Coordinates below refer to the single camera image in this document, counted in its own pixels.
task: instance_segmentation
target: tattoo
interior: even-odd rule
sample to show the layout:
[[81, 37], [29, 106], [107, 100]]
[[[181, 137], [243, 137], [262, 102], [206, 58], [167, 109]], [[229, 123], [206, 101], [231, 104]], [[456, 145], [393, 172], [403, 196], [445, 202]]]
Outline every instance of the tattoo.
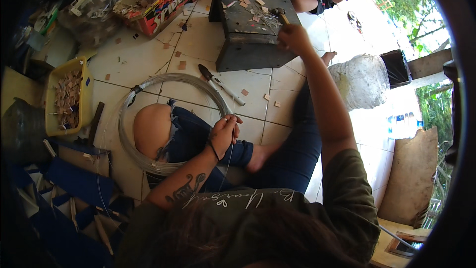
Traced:
[[187, 198], [187, 197], [197, 193], [197, 191], [199, 189], [199, 185], [200, 185], [201, 182], [205, 181], [206, 175], [205, 175], [205, 173], [200, 173], [195, 177], [195, 186], [194, 186], [193, 189], [190, 187], [190, 182], [193, 180], [192, 174], [188, 174], [187, 179], [188, 179], [188, 181], [184, 186], [178, 188], [176, 191], [174, 191], [172, 193], [173, 197], [165, 196], [165, 200], [167, 202], [173, 203], [177, 200], [180, 200], [182, 198]]

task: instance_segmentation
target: dark wooden workbench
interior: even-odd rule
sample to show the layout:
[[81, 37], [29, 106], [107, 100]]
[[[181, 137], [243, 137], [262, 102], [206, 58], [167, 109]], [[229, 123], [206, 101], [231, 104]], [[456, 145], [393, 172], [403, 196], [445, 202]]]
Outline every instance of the dark wooden workbench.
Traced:
[[[217, 71], [235, 71], [256, 68], [281, 67], [296, 57], [291, 51], [277, 48], [279, 27], [263, 25], [265, 22], [250, 21], [253, 18], [250, 10], [261, 10], [256, 0], [249, 0], [247, 8], [240, 5], [239, 0], [212, 0], [208, 20], [222, 22], [225, 33], [225, 43], [217, 59]], [[290, 0], [262, 0], [269, 9], [269, 22], [277, 22], [271, 10], [281, 7], [286, 10], [286, 17], [292, 24], [300, 25], [298, 15]]]

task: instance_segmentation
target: bare foot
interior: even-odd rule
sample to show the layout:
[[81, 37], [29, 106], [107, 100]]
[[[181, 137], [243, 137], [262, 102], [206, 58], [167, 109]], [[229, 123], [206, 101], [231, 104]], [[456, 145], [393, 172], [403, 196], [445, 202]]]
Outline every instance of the bare foot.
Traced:
[[253, 154], [251, 155], [251, 160], [246, 166], [246, 170], [254, 174], [258, 172], [261, 167], [263, 167], [266, 160], [273, 154], [282, 143], [271, 144], [271, 145], [254, 145]]
[[325, 52], [324, 55], [321, 57], [322, 61], [324, 61], [324, 64], [328, 67], [329, 66], [329, 62], [331, 61], [332, 58], [334, 58], [334, 56], [337, 55], [337, 52], [336, 51], [333, 51], [333, 52]]

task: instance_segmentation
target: hand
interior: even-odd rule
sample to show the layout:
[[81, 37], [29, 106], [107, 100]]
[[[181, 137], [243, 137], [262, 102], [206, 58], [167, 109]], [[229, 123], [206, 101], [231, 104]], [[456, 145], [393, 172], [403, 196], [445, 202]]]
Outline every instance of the hand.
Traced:
[[237, 142], [239, 136], [237, 123], [243, 123], [241, 118], [228, 114], [220, 119], [211, 130], [210, 141], [220, 159], [225, 156], [231, 141], [233, 141], [233, 144]]
[[277, 35], [278, 46], [299, 56], [315, 53], [306, 30], [301, 25], [284, 25]]

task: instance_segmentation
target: coil of wire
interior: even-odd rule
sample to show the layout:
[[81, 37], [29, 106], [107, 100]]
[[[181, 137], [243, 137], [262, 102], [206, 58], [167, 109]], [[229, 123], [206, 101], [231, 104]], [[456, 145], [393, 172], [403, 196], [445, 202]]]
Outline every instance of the coil of wire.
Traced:
[[[160, 74], [145, 80], [139, 86], [140, 88], [144, 89], [147, 86], [150, 86], [156, 83], [169, 82], [169, 81], [183, 82], [183, 83], [187, 83], [196, 87], [197, 89], [199, 89], [200, 91], [203, 91], [206, 95], [212, 98], [212, 100], [218, 106], [218, 110], [220, 111], [220, 114], [222, 117], [227, 114], [228, 108], [225, 101], [221, 97], [221, 95], [215, 89], [213, 89], [213, 87], [210, 86], [210, 84], [190, 74], [180, 74], [180, 73]], [[135, 146], [129, 141], [127, 137], [126, 129], [124, 127], [125, 114], [126, 114], [128, 105], [131, 102], [133, 102], [135, 95], [136, 93], [134, 90], [128, 93], [125, 96], [124, 103], [119, 109], [118, 132], [119, 132], [119, 140], [121, 142], [121, 145], [124, 148], [124, 150], [127, 152], [127, 154], [129, 154], [129, 156], [132, 158], [132, 160], [139, 165], [139, 168], [147, 172], [160, 175], [160, 176], [164, 176], [164, 177], [169, 176], [176, 169], [182, 166], [182, 164], [184, 164], [185, 162], [166, 163], [166, 162], [155, 161], [151, 158], [148, 158], [142, 153], [140, 153], [135, 148]]]

